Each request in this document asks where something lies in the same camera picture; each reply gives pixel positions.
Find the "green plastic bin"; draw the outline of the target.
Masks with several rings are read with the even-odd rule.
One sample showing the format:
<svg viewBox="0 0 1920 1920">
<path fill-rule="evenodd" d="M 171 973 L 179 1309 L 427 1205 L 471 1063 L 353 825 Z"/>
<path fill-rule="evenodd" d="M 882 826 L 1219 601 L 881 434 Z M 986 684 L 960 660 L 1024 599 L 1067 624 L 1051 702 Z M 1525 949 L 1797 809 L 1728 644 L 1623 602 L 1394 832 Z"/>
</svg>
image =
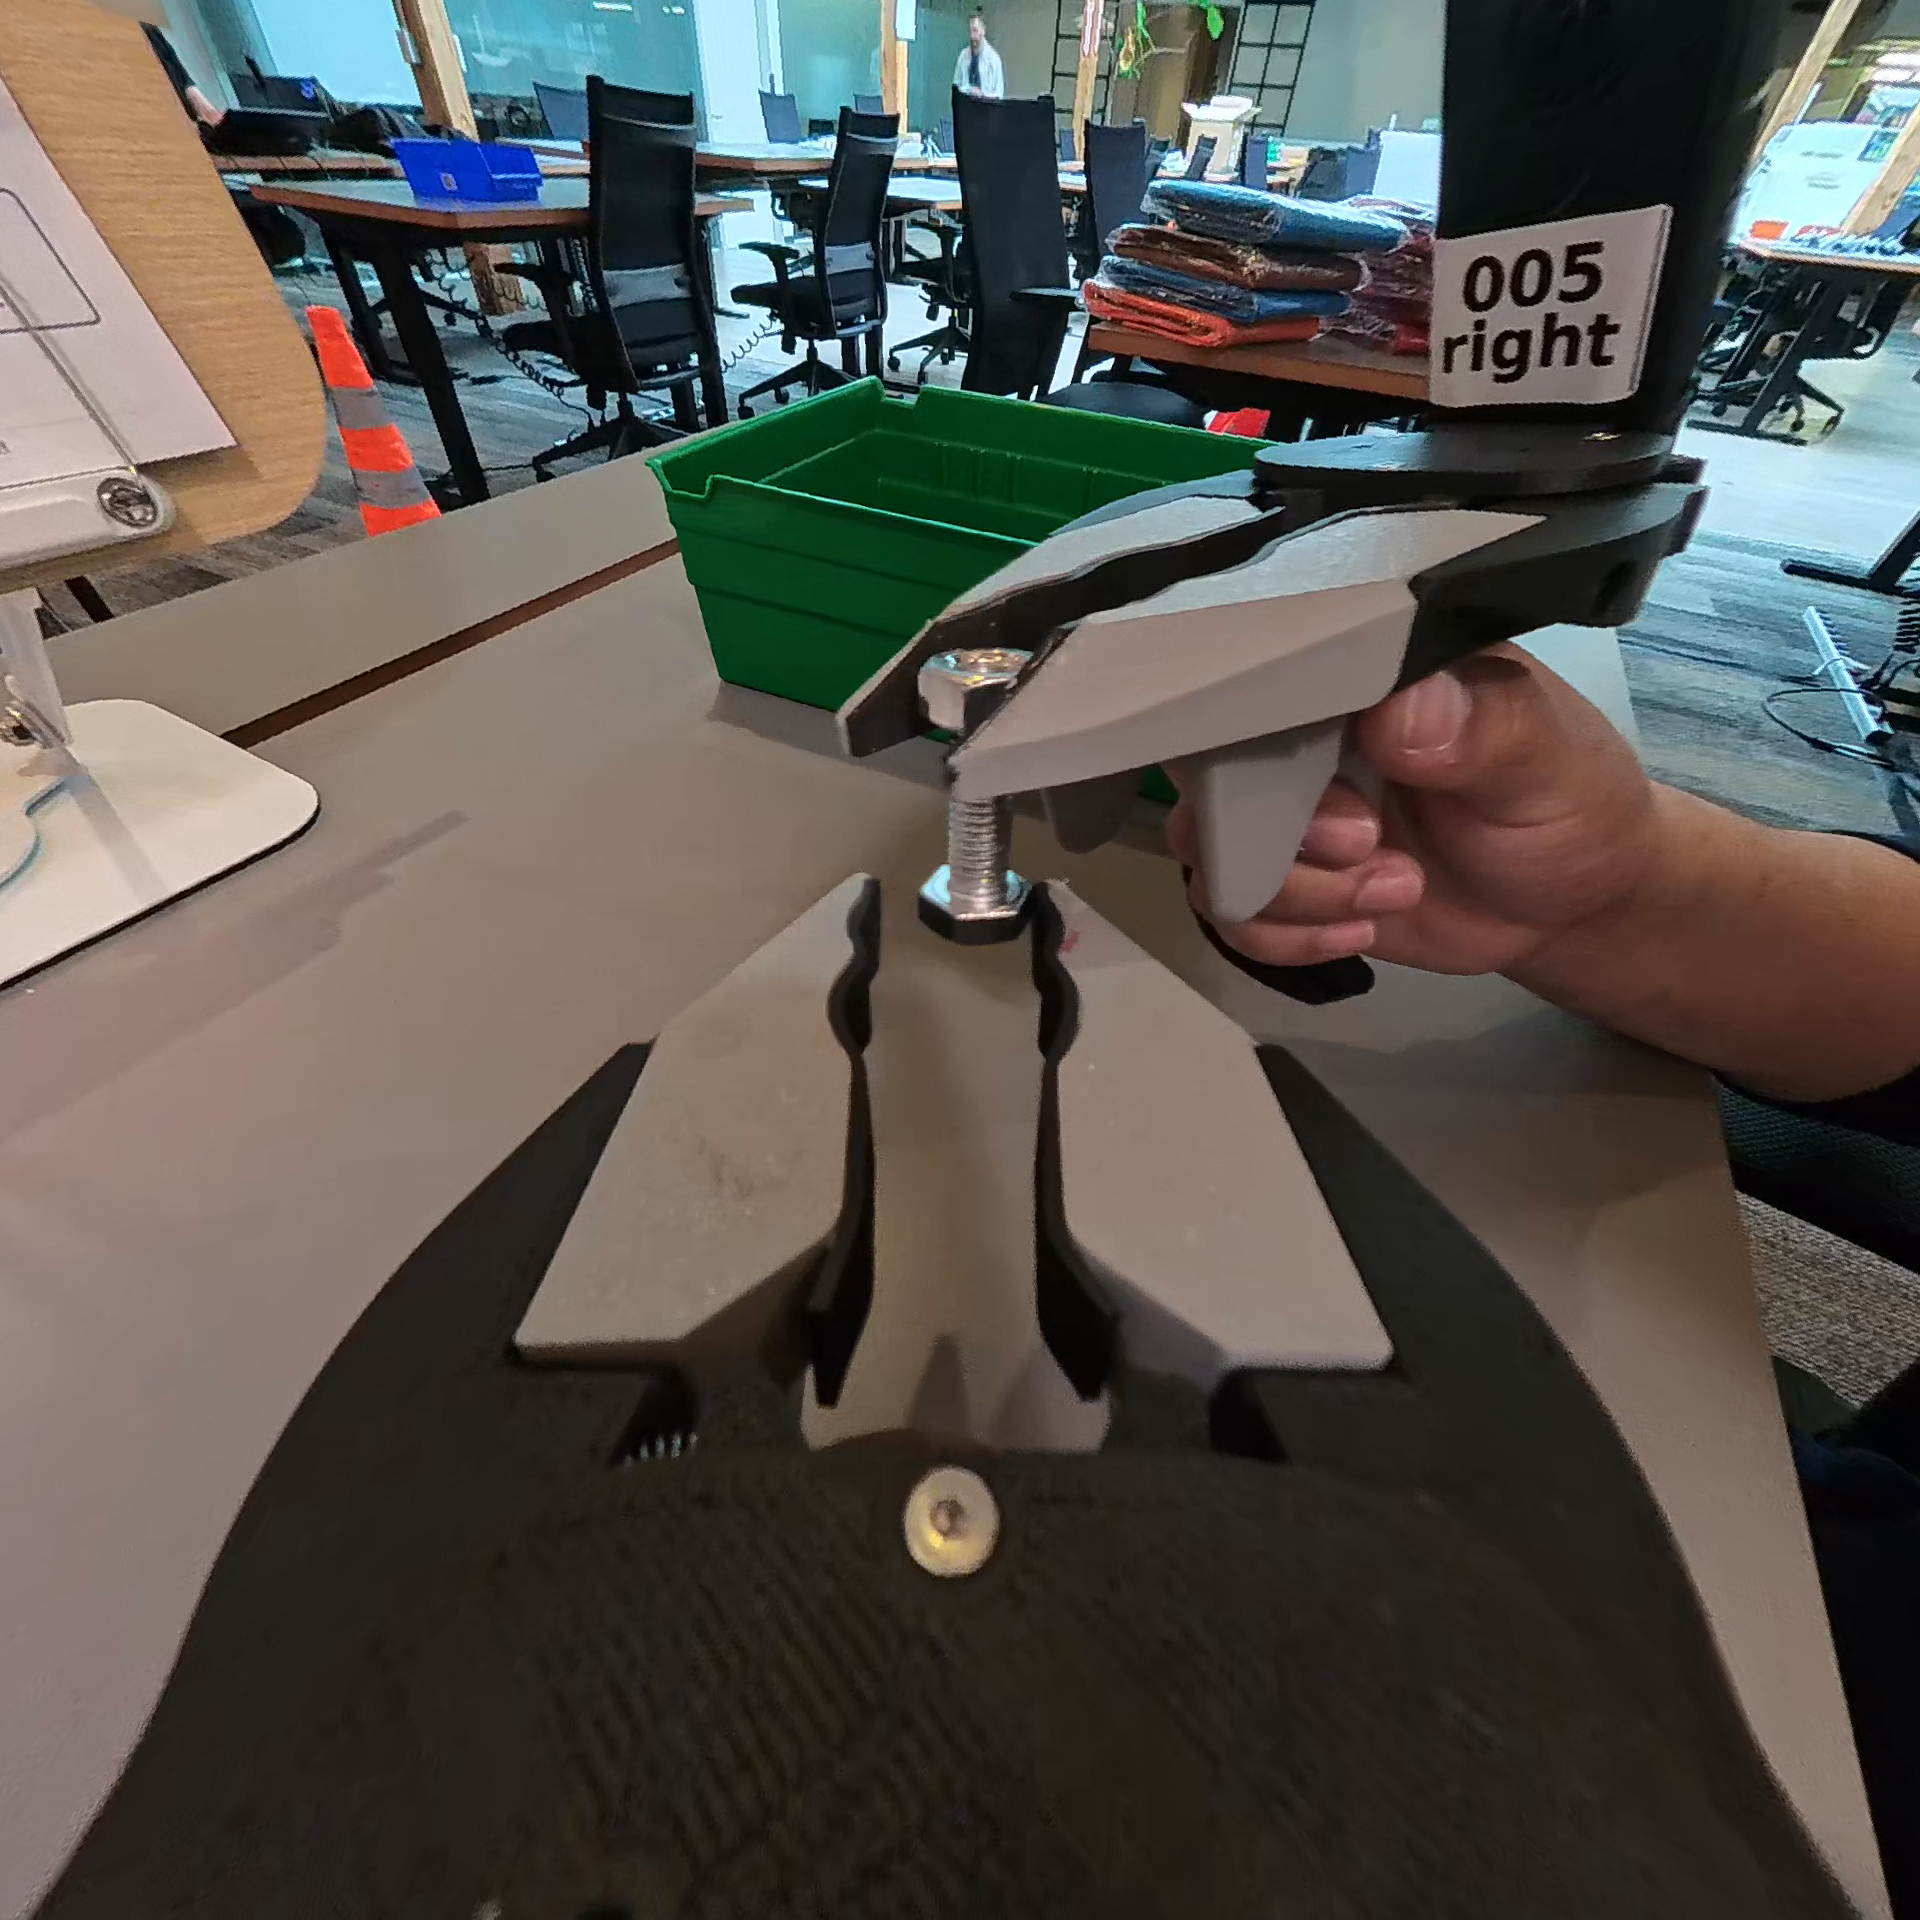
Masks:
<svg viewBox="0 0 1920 1920">
<path fill-rule="evenodd" d="M 837 711 L 953 596 L 1127 495 L 1259 440 L 879 378 L 652 458 L 720 681 Z"/>
</svg>

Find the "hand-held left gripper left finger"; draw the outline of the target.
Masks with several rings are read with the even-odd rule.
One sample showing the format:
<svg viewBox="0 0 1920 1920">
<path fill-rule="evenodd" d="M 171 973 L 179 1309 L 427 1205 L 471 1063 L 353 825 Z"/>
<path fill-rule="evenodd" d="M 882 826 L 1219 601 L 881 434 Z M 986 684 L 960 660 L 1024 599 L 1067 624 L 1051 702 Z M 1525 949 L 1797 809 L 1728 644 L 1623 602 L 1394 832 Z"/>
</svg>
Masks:
<svg viewBox="0 0 1920 1920">
<path fill-rule="evenodd" d="M 669 1368 L 695 1391 L 811 1365 L 810 1293 L 847 1215 L 881 889 L 853 873 L 657 1032 L 515 1351 Z"/>
</svg>

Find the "green hanging plant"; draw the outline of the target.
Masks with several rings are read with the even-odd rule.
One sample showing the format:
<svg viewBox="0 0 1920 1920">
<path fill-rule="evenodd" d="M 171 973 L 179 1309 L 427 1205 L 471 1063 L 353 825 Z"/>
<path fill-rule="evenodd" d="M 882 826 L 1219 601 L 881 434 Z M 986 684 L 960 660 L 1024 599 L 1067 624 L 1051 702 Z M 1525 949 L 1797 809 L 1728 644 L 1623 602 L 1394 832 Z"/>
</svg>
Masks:
<svg viewBox="0 0 1920 1920">
<path fill-rule="evenodd" d="M 1219 2 L 1125 2 L 1116 8 L 1116 79 L 1141 79 L 1149 60 L 1185 53 L 1197 37 L 1215 44 L 1228 24 Z"/>
</svg>

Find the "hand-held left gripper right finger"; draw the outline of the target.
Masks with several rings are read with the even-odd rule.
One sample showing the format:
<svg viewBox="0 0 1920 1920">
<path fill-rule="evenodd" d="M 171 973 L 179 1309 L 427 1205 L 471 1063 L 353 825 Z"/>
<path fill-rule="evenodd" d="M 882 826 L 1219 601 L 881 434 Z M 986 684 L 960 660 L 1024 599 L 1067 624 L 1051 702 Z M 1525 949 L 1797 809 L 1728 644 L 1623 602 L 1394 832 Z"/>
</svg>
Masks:
<svg viewBox="0 0 1920 1920">
<path fill-rule="evenodd" d="M 1061 879 L 1031 930 L 1037 1316 L 1072 1391 L 1381 1373 L 1385 1322 L 1256 1039 Z"/>
</svg>

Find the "silver hex bolt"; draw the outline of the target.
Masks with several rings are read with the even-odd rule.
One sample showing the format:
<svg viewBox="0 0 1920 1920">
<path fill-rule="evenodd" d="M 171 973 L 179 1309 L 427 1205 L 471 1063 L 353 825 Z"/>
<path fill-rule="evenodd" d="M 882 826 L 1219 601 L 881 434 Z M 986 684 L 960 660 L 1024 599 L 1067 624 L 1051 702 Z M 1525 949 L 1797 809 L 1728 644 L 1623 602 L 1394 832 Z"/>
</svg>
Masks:
<svg viewBox="0 0 1920 1920">
<path fill-rule="evenodd" d="M 947 860 L 920 889 L 920 920 L 957 946 L 1016 942 L 1033 887 L 1012 868 L 1016 812 L 1008 798 L 947 801 Z"/>
</svg>

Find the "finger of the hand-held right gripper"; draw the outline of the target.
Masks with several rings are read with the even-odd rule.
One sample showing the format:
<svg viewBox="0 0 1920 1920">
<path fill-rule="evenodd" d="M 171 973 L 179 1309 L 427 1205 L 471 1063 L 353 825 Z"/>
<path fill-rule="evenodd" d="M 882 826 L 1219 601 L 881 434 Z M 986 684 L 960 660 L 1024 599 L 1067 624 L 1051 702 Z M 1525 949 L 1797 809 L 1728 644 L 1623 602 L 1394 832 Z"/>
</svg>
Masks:
<svg viewBox="0 0 1920 1920">
<path fill-rule="evenodd" d="M 951 793 L 979 801 L 1183 767 L 1195 777 L 1208 898 L 1226 920 L 1250 920 L 1283 889 L 1348 717 L 1401 673 L 1410 581 L 1538 520 L 1347 511 L 1240 567 L 1092 613 L 951 756 Z"/>
<path fill-rule="evenodd" d="M 1072 805 L 1076 844 L 1125 815 L 1135 772 L 1180 760 L 1193 774 L 1200 850 L 1283 850 L 1283 594 L 1265 557 L 1277 529 L 1242 495 L 1136 495 L 1129 511 L 1074 525 L 960 594 L 849 697 L 849 753 L 925 732 L 922 662 L 947 648 L 1016 647 L 1041 672 L 980 751 L 988 774 L 1021 774 Z"/>
</svg>

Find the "grey power strip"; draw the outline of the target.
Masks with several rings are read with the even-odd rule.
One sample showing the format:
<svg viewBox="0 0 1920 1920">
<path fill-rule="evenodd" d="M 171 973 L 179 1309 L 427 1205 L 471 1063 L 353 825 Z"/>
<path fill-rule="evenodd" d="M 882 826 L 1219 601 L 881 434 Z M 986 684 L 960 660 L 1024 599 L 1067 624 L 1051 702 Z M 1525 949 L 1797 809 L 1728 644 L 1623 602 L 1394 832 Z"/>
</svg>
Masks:
<svg viewBox="0 0 1920 1920">
<path fill-rule="evenodd" d="M 1816 687 L 1837 700 L 1848 724 L 1858 735 L 1861 751 L 1884 751 L 1893 732 L 1884 700 L 1873 685 L 1875 668 L 1865 668 L 1843 652 L 1833 624 L 1819 608 L 1804 610 L 1804 628 L 1816 648 Z"/>
</svg>

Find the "small blue bin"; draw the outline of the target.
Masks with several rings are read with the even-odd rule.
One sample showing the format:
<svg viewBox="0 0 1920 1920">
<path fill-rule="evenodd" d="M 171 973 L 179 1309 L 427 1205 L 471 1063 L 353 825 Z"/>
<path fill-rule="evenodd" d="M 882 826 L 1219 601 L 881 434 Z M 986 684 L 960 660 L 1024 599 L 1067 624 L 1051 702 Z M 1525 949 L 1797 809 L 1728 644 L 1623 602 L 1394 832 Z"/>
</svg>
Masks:
<svg viewBox="0 0 1920 1920">
<path fill-rule="evenodd" d="M 535 204 L 541 196 L 538 156 L 511 141 L 395 135 L 391 153 L 420 201 Z"/>
</svg>

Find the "printed instruction sheet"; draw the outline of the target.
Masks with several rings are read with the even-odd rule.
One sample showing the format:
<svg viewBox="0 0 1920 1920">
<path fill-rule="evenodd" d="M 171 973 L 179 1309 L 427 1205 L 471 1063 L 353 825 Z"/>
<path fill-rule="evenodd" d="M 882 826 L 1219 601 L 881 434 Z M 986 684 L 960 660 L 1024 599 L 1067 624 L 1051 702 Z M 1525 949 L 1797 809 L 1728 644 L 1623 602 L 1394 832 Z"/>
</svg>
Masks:
<svg viewBox="0 0 1920 1920">
<path fill-rule="evenodd" d="M 3 564 L 165 532 L 159 463 L 234 445 L 11 94 L 3 94 Z"/>
</svg>

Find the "dark grey office chair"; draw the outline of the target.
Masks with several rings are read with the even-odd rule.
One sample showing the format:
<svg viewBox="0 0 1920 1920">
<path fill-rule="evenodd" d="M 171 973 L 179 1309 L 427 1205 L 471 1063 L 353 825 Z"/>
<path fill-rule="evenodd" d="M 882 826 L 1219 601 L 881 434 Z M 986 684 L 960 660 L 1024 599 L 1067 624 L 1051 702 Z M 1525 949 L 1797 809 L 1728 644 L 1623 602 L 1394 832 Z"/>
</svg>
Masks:
<svg viewBox="0 0 1920 1920">
<path fill-rule="evenodd" d="M 1919 1152 L 1716 1084 L 1736 1185 L 1840 1241 L 1919 1271 Z"/>
</svg>

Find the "person's right hand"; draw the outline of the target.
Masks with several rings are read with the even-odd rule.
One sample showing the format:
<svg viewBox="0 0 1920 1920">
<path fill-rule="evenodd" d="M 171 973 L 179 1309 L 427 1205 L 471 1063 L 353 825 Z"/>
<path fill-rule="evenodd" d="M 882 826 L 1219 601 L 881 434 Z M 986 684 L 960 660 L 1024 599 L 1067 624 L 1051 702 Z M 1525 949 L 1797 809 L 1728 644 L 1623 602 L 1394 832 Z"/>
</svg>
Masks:
<svg viewBox="0 0 1920 1920">
<path fill-rule="evenodd" d="M 1348 743 L 1357 772 L 1328 785 L 1250 918 L 1209 896 L 1195 807 L 1169 817 L 1195 916 L 1253 965 L 1507 973 L 1643 878 L 1657 798 L 1635 746 L 1517 644 L 1357 712 Z"/>
</svg>

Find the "person's right forearm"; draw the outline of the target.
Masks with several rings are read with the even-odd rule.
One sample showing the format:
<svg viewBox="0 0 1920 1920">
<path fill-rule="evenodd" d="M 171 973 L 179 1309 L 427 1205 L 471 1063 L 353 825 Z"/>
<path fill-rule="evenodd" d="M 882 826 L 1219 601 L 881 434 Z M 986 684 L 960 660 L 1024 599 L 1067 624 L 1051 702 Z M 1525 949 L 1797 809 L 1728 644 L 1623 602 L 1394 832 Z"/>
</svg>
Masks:
<svg viewBox="0 0 1920 1920">
<path fill-rule="evenodd" d="M 1618 1032 L 1788 1100 L 1919 1064 L 1919 868 L 1851 833 L 1754 822 L 1665 784 L 1607 968 Z"/>
</svg>

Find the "wooden instruction board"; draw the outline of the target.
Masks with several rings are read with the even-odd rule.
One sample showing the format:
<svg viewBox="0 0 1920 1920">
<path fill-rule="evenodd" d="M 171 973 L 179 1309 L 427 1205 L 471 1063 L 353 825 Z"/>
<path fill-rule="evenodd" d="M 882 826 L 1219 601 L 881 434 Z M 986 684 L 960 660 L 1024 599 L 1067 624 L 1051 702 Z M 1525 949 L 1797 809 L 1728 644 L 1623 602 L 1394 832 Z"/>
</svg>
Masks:
<svg viewBox="0 0 1920 1920">
<path fill-rule="evenodd" d="M 321 372 L 136 16 L 4 5 L 3 69 L 25 126 L 234 431 L 227 448 L 151 468 L 173 503 L 168 525 L 4 564 L 4 590 L 287 520 L 313 492 L 329 440 Z"/>
</svg>

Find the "black office chair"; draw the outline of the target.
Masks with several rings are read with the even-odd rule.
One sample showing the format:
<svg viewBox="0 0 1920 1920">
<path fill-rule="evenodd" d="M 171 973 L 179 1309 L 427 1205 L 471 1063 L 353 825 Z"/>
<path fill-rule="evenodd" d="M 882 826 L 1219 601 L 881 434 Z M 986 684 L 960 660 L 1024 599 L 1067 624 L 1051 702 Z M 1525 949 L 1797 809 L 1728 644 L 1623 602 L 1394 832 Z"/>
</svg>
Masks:
<svg viewBox="0 0 1920 1920">
<path fill-rule="evenodd" d="M 617 458 L 730 421 L 714 277 L 698 220 L 698 135 L 689 94 L 586 79 L 586 231 L 530 281 L 544 320 L 520 345 L 557 358 L 596 421 L 535 454 L 554 463 L 603 449 Z"/>
<path fill-rule="evenodd" d="M 773 263 L 773 278 L 736 285 L 736 303 L 762 306 L 779 324 L 784 350 L 805 342 L 801 362 L 749 386 L 736 414 L 753 416 L 765 393 L 827 393 L 859 377 L 879 377 L 890 295 L 884 278 L 884 205 L 890 201 L 900 121 L 895 112 L 840 112 L 827 188 L 816 199 L 808 234 L 793 244 L 749 241 Z"/>
<path fill-rule="evenodd" d="M 951 98 L 971 273 L 964 388 L 1042 399 L 1082 300 L 1072 285 L 1051 98 Z"/>
</svg>

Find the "orange traffic cone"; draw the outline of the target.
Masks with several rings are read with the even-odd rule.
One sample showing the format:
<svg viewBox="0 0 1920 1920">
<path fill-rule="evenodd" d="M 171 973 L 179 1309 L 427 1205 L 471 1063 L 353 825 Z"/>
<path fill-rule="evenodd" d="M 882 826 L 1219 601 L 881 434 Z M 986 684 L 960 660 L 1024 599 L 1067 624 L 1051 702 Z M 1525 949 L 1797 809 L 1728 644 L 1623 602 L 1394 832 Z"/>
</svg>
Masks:
<svg viewBox="0 0 1920 1920">
<path fill-rule="evenodd" d="M 441 517 L 441 504 L 391 421 L 346 316 L 329 303 L 312 303 L 305 321 L 365 532 L 379 537 Z"/>
</svg>

